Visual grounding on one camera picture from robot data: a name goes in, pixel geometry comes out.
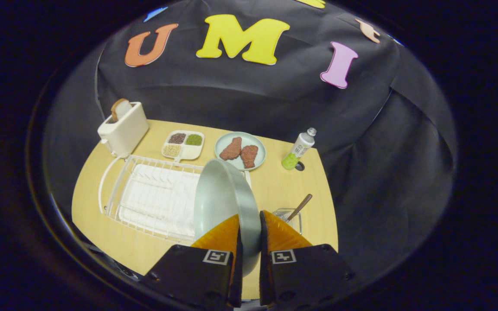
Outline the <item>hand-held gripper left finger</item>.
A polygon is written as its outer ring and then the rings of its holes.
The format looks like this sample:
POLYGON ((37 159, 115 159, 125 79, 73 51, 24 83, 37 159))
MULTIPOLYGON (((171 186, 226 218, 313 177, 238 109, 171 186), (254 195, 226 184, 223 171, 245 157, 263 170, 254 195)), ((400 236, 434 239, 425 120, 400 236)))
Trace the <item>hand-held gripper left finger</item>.
POLYGON ((184 307, 240 307, 243 243, 239 216, 219 223, 191 246, 171 246, 140 282, 184 307))

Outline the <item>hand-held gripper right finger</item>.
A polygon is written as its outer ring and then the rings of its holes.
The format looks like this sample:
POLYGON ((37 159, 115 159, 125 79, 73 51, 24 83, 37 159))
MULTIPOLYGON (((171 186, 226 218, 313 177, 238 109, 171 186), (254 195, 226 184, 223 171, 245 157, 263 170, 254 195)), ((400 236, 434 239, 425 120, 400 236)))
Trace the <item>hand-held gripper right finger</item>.
POLYGON ((331 308, 350 295, 355 273, 331 245, 311 244, 271 212, 259 216, 261 305, 331 308))

